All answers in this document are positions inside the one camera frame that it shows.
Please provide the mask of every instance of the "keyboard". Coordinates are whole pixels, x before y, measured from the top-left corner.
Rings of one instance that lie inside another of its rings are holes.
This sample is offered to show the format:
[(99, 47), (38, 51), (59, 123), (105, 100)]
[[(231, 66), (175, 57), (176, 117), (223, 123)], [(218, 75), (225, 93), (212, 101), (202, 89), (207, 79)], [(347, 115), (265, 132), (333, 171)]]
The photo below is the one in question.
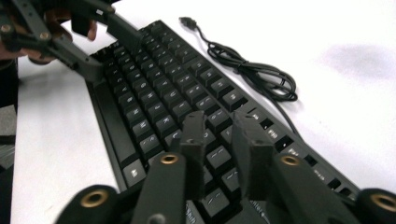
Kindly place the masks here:
[(142, 188), (150, 164), (204, 111), (205, 198), (186, 202), (186, 223), (269, 223), (265, 202), (241, 199), (230, 151), (233, 112), (249, 114), (279, 153), (306, 160), (323, 184), (354, 199), (358, 188), (162, 21), (142, 28), (142, 47), (119, 42), (92, 56), (103, 80), (87, 83), (120, 191)]

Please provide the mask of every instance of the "desk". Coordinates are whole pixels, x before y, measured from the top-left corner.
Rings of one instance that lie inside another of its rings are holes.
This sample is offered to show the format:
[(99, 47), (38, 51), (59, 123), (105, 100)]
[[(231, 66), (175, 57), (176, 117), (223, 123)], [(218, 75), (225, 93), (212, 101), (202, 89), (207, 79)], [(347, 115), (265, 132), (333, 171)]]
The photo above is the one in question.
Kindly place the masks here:
[[(282, 106), (305, 142), (359, 188), (396, 192), (396, 3), (154, 2), (114, 6), (137, 28), (163, 20), (205, 55), (178, 22), (190, 16), (208, 39), (288, 72), (299, 101)], [(87, 53), (113, 41), (102, 26), (93, 43), (75, 35)], [(84, 80), (58, 62), (21, 59), (20, 74), (12, 223), (53, 223), (80, 190), (116, 182)]]

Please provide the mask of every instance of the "black cable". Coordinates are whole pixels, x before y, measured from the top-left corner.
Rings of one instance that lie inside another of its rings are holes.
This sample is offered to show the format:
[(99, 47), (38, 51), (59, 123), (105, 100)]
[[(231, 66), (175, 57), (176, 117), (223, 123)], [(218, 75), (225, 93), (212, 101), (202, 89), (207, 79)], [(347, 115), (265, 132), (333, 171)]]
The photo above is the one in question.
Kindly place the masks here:
[(236, 50), (207, 40), (196, 21), (191, 18), (181, 17), (180, 21), (189, 29), (199, 32), (200, 37), (207, 43), (207, 53), (212, 59), (233, 68), (235, 73), (239, 74), (253, 90), (268, 98), (285, 118), (291, 130), (302, 138), (289, 116), (277, 103), (293, 102), (298, 99), (295, 93), (297, 89), (296, 82), (289, 74), (269, 64), (251, 63), (239, 55)]

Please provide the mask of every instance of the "keyboard key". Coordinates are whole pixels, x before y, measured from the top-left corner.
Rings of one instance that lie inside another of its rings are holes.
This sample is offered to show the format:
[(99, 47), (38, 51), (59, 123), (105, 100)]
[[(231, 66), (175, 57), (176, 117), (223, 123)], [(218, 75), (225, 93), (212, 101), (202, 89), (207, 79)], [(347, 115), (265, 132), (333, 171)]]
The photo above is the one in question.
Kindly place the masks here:
[(158, 79), (158, 82), (156, 82), (154, 85), (154, 89), (156, 92), (158, 92), (160, 97), (163, 97), (166, 93), (174, 88), (172, 82), (166, 77)]
[(129, 122), (129, 127), (133, 128), (137, 123), (143, 121), (145, 115), (139, 105), (133, 105), (128, 107), (125, 117)]
[(121, 97), (119, 97), (119, 104), (121, 105), (122, 109), (125, 110), (128, 106), (133, 105), (136, 103), (135, 98), (132, 96), (131, 92), (126, 92)]
[(204, 71), (202, 74), (199, 75), (199, 77), (204, 86), (206, 87), (212, 85), (212, 83), (220, 79), (220, 76), (215, 73), (212, 68)]
[(224, 212), (230, 201), (224, 195), (221, 189), (215, 189), (201, 200), (202, 206), (209, 220), (215, 221)]
[(192, 50), (192, 48), (185, 47), (185, 48), (177, 50), (176, 57), (181, 63), (186, 63), (186, 62), (190, 61), (191, 59), (195, 58), (196, 54)]
[(157, 103), (148, 109), (148, 117), (152, 123), (157, 122), (160, 118), (163, 118), (167, 115), (166, 108), (163, 106), (163, 103)]
[(207, 170), (206, 166), (204, 166), (204, 184), (205, 191), (209, 192), (215, 186), (215, 181), (213, 179), (213, 175)]
[(150, 71), (151, 69), (155, 68), (156, 66), (157, 66), (157, 65), (155, 64), (155, 62), (152, 61), (151, 59), (149, 59), (149, 60), (143, 62), (143, 63), (140, 65), (140, 69), (141, 69), (143, 72), (147, 73), (148, 71)]
[(215, 81), (212, 85), (210, 85), (210, 89), (217, 99), (233, 90), (230, 83), (228, 83), (228, 81), (226, 81), (224, 78)]
[(187, 101), (181, 102), (172, 109), (173, 116), (175, 117), (178, 123), (184, 120), (184, 118), (191, 112), (192, 112), (192, 108), (189, 105), (189, 103), (187, 103)]
[(138, 80), (141, 77), (143, 77), (143, 74), (137, 68), (126, 75), (126, 78), (128, 79), (129, 83), (134, 83), (136, 80)]
[(180, 91), (186, 91), (188, 88), (191, 88), (195, 84), (194, 79), (192, 78), (192, 75), (186, 74), (182, 77), (180, 77), (177, 82), (177, 88)]
[(186, 98), (191, 105), (195, 105), (198, 101), (206, 96), (207, 94), (204, 91), (204, 88), (199, 84), (186, 90)]
[(216, 140), (216, 136), (209, 129), (205, 130), (204, 139), (206, 153), (212, 151), (216, 146), (219, 145), (219, 142)]
[(134, 89), (134, 94), (136, 94), (137, 97), (139, 97), (139, 98), (144, 93), (151, 90), (151, 87), (149, 86), (148, 81), (143, 77), (131, 84), (132, 84), (132, 88)]
[(114, 94), (117, 97), (122, 96), (124, 93), (129, 92), (130, 89), (128, 87), (128, 85), (126, 84), (126, 82), (122, 81), (121, 84), (119, 84), (118, 86), (116, 86), (116, 88), (114, 88)]
[(153, 134), (151, 126), (149, 125), (149, 122), (146, 119), (136, 124), (132, 128), (132, 131), (134, 133), (134, 138), (136, 139), (136, 142), (141, 142), (143, 141), (143, 139)]
[(219, 133), (231, 125), (232, 121), (222, 109), (219, 109), (207, 118), (207, 123), (214, 133)]
[(232, 112), (248, 100), (237, 90), (228, 92), (222, 97), (222, 102), (228, 111)]
[(277, 125), (271, 125), (265, 133), (269, 136), (270, 141), (275, 144), (275, 148), (280, 151), (290, 143), (290, 138), (282, 132)]
[(175, 121), (170, 115), (158, 120), (155, 123), (155, 126), (160, 138), (165, 138), (168, 134), (174, 132), (177, 129)]
[(140, 101), (143, 105), (143, 109), (148, 110), (152, 105), (157, 104), (160, 101), (160, 98), (154, 91), (149, 91), (148, 93), (142, 95)]
[(166, 107), (172, 108), (175, 105), (181, 103), (183, 101), (183, 97), (181, 96), (180, 92), (178, 92), (176, 89), (173, 89), (163, 96), (163, 100), (166, 104)]
[(207, 154), (206, 160), (211, 173), (214, 175), (218, 175), (223, 172), (232, 164), (231, 155), (223, 146), (220, 146)]
[(160, 141), (155, 134), (152, 134), (150, 137), (141, 141), (139, 145), (142, 151), (142, 156), (145, 160), (148, 160), (163, 150), (163, 146), (160, 144)]
[(129, 54), (125, 54), (121, 58), (119, 58), (119, 65), (123, 67), (125, 64), (130, 63), (132, 61), (132, 57)]
[(329, 185), (334, 180), (334, 175), (331, 175), (322, 165), (316, 164), (312, 169), (325, 185)]
[(232, 134), (233, 134), (233, 125), (231, 125), (230, 127), (224, 129), (224, 131), (222, 131), (220, 133), (220, 140), (221, 143), (226, 146), (227, 148), (231, 147), (231, 142), (232, 142)]
[(169, 147), (172, 144), (172, 141), (176, 138), (181, 138), (181, 130), (180, 129), (177, 129), (175, 132), (173, 132), (165, 137), (165, 143), (166, 143), (167, 149), (169, 149)]
[(259, 123), (262, 123), (263, 121), (265, 121), (267, 119), (267, 117), (264, 115), (264, 113), (262, 111), (260, 111), (260, 109), (254, 109), (253, 111), (251, 111), (248, 114), (251, 117), (253, 117), (255, 120), (257, 120), (257, 122), (259, 122)]
[(192, 201), (186, 202), (186, 224), (205, 224)]
[(236, 171), (236, 168), (233, 168), (229, 172), (225, 173), (221, 177), (221, 181), (227, 189), (227, 194), (230, 195), (231, 198), (236, 197), (240, 193), (238, 172)]
[(146, 172), (140, 160), (132, 162), (122, 171), (128, 187), (132, 187), (146, 178)]
[(206, 96), (204, 99), (195, 104), (197, 110), (202, 110), (206, 115), (210, 115), (219, 109), (215, 100), (211, 96)]
[(305, 152), (300, 146), (298, 146), (297, 143), (290, 144), (288, 147), (283, 149), (281, 153), (289, 153), (302, 159), (305, 159), (308, 156), (308, 153)]
[(167, 66), (166, 75), (168, 75), (169, 79), (173, 82), (178, 80), (182, 75), (184, 75), (184, 70), (178, 63), (172, 63)]
[(196, 62), (192, 63), (190, 65), (190, 72), (192, 72), (193, 75), (198, 76), (199, 74), (202, 74), (205, 70), (209, 68), (209, 65), (204, 62), (204, 60), (197, 60)]

